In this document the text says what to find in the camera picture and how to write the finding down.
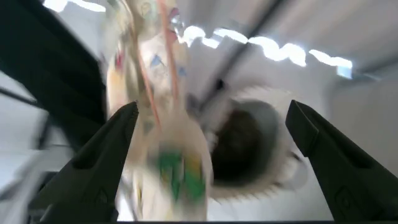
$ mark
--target black fabric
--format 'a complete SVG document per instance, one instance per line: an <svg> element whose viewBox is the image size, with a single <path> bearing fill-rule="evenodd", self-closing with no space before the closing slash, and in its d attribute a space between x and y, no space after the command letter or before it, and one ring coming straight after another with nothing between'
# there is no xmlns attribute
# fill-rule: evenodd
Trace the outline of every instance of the black fabric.
<svg viewBox="0 0 398 224"><path fill-rule="evenodd" d="M0 30L0 70L25 86L77 151L105 122L97 61L37 0L2 0Z"/></svg>

